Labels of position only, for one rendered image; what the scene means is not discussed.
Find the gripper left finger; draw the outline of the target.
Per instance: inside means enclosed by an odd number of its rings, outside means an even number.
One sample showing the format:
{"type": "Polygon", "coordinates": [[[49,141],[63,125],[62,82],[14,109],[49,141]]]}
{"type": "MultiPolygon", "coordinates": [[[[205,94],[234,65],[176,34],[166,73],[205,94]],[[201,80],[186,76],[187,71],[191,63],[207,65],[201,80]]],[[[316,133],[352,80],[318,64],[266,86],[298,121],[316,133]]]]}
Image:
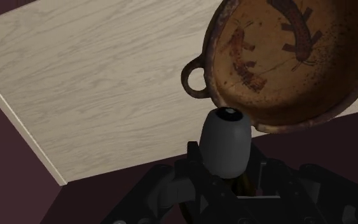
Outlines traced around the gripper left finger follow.
{"type": "Polygon", "coordinates": [[[202,164],[198,143],[187,144],[185,159],[155,165],[100,224],[162,224],[176,204],[187,203],[193,224],[238,224],[230,203],[237,198],[202,164]]]}

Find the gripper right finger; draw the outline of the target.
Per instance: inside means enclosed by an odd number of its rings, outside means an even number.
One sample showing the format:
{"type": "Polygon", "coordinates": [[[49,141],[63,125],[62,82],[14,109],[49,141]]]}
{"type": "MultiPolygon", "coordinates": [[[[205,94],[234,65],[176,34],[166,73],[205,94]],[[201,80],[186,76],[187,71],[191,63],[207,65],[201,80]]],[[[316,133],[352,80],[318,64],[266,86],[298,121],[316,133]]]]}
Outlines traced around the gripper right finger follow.
{"type": "Polygon", "coordinates": [[[278,199],[290,223],[358,224],[358,184],[316,164],[298,170],[254,145],[246,173],[262,195],[278,199]]]}

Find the light wooden table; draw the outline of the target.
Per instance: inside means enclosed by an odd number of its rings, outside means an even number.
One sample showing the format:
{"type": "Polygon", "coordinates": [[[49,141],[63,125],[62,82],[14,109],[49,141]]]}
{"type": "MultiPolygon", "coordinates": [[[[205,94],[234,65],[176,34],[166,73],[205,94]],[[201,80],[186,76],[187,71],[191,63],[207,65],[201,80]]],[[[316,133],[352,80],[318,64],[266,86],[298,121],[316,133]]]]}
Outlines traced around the light wooden table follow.
{"type": "Polygon", "coordinates": [[[0,15],[0,108],[59,185],[183,154],[182,88],[221,0],[36,0],[0,15]]]}

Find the grey bottle with black top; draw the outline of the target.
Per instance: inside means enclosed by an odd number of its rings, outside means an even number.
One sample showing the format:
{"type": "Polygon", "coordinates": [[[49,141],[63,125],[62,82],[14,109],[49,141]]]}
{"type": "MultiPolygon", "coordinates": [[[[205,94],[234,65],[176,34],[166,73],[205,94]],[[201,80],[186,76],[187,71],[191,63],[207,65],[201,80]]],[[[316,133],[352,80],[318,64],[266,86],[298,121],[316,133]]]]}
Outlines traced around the grey bottle with black top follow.
{"type": "Polygon", "coordinates": [[[245,173],[251,153],[251,123],[240,111],[221,107],[207,115],[199,141],[204,166],[222,178],[235,194],[254,196],[245,173]]]}

